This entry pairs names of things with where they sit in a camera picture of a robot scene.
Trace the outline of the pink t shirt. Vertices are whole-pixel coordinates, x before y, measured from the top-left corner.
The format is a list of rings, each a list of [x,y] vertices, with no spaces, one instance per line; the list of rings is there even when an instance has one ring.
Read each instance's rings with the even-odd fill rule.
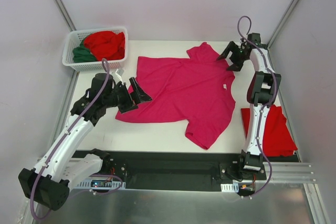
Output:
[[[187,50],[187,58],[140,56],[136,81],[152,101],[138,109],[117,113],[127,123],[170,123],[187,120],[185,136],[209,149],[229,126],[235,100],[235,76],[226,60],[206,42]]]

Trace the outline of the white perforated plastic basket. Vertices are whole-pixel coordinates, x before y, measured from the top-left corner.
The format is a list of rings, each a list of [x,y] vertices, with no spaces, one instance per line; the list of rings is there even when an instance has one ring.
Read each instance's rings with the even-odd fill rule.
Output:
[[[96,29],[84,29],[71,31],[65,40],[64,49],[62,52],[62,64],[67,67],[71,67],[76,71],[89,71],[89,70],[102,70],[102,64],[98,61],[93,62],[80,62],[75,63],[73,61],[74,54],[73,49],[80,46],[80,43],[89,35],[100,31],[112,31],[115,34],[123,33],[125,37],[125,52],[124,57],[118,60],[109,60],[108,63],[111,69],[122,68],[127,61],[129,43],[128,43],[128,31],[124,26],[114,26],[108,28],[96,28]]]

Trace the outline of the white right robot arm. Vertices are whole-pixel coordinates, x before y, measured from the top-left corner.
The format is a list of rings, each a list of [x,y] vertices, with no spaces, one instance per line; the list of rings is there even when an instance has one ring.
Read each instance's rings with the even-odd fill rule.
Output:
[[[276,100],[281,75],[274,72],[268,60],[268,50],[261,43],[260,34],[248,34],[247,40],[241,39],[237,45],[231,41],[223,53],[217,58],[229,58],[231,65],[228,71],[241,71],[244,62],[250,60],[254,67],[254,76],[247,90],[247,102],[250,104],[249,127],[246,143],[241,151],[236,174],[241,179],[248,179],[262,169],[266,119],[271,106]]]

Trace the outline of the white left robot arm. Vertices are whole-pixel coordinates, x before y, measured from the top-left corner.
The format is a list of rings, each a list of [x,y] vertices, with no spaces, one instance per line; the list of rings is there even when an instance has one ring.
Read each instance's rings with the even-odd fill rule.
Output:
[[[60,209],[70,192],[90,175],[112,177],[111,156],[94,148],[77,164],[67,167],[79,144],[105,116],[107,109],[118,108],[126,113],[152,98],[130,78],[132,91],[125,83],[115,82],[111,74],[98,73],[70,111],[64,129],[43,158],[32,169],[18,175],[24,195],[31,204],[38,203],[51,211]]]

